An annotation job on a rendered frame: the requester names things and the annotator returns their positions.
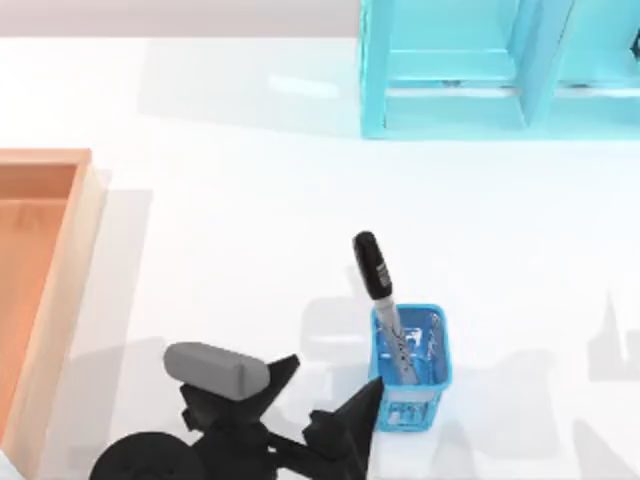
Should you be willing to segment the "shallow salmon-coloured box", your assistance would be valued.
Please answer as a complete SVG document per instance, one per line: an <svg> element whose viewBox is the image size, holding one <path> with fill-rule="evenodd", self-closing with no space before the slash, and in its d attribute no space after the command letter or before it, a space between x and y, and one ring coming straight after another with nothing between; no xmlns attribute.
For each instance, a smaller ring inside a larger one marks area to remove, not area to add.
<svg viewBox="0 0 640 480"><path fill-rule="evenodd" d="M39 469L105 200L87 148L0 148L0 451Z"/></svg>

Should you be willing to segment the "black and grey marker pen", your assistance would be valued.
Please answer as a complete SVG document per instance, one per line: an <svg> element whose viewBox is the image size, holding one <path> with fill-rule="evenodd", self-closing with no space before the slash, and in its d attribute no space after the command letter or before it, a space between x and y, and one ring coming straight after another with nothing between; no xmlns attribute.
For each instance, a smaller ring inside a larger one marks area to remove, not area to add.
<svg viewBox="0 0 640 480"><path fill-rule="evenodd" d="M399 310L393 297L393 284L376 236L371 231L361 231L354 236L352 245L361 278L374 303L399 382L403 385L418 385L419 377L411 360Z"/></svg>

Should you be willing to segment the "blue pierced basket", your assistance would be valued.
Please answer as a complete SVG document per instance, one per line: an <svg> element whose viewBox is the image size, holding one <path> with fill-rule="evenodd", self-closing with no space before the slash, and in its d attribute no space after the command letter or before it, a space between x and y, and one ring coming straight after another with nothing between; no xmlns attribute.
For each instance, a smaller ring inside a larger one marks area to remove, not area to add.
<svg viewBox="0 0 640 480"><path fill-rule="evenodd" d="M376 429L424 432L433 425L442 395L452 382L447 319L435 304L400 304L398 310L420 383L400 383L377 314L372 312L369 377L384 382Z"/></svg>

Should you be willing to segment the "light blue rack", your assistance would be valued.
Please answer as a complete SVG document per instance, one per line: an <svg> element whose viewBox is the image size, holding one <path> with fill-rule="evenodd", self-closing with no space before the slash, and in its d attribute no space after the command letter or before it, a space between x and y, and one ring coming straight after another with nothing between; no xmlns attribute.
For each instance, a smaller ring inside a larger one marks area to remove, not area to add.
<svg viewBox="0 0 640 480"><path fill-rule="evenodd" d="M370 139L640 141L640 0L359 0Z"/></svg>

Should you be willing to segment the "pale grey rounded box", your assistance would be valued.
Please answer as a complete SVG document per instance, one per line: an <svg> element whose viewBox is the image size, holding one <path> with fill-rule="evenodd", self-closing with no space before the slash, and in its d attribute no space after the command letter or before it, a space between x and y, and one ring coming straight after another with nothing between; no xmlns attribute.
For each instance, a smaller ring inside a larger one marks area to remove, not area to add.
<svg viewBox="0 0 640 480"><path fill-rule="evenodd" d="M262 392L271 380L262 360L200 342L168 346L163 364L171 378L232 401Z"/></svg>

